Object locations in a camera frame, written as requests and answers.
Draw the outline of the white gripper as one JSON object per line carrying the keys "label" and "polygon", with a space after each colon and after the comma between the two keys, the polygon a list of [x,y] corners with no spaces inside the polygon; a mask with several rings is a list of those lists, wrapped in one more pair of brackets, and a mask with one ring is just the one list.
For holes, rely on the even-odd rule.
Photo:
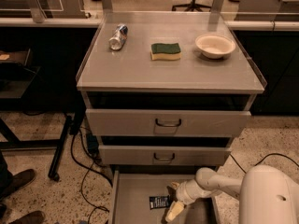
{"label": "white gripper", "polygon": [[177,201],[173,201],[166,214],[165,221],[173,221],[183,210],[184,204],[190,205],[199,198],[204,198],[206,192],[193,180],[182,183],[172,182],[171,188],[176,191]]}

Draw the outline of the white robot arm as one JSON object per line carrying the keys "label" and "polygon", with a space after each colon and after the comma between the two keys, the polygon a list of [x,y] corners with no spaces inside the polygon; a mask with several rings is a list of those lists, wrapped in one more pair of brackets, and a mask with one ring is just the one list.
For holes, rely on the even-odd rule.
{"label": "white robot arm", "polygon": [[299,185],[280,170],[267,165],[250,168],[243,179],[200,168],[194,179],[173,182],[175,200],[165,221],[173,221],[199,198],[224,192],[239,200],[239,224],[299,224]]}

